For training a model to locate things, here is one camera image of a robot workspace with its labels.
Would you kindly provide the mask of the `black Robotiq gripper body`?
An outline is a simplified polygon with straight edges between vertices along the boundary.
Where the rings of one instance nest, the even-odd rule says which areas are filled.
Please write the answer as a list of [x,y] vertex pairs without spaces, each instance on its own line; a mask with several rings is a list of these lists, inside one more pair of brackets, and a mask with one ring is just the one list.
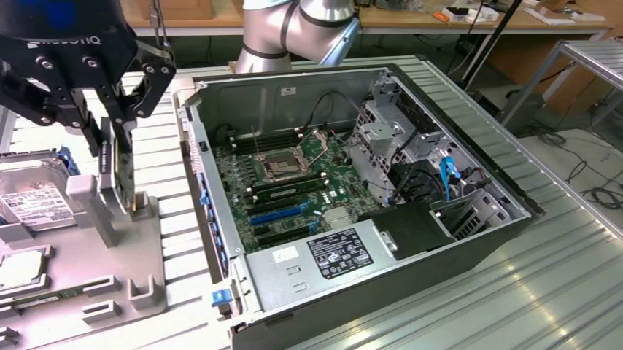
[[2,90],[113,87],[135,53],[118,1],[1,2]]

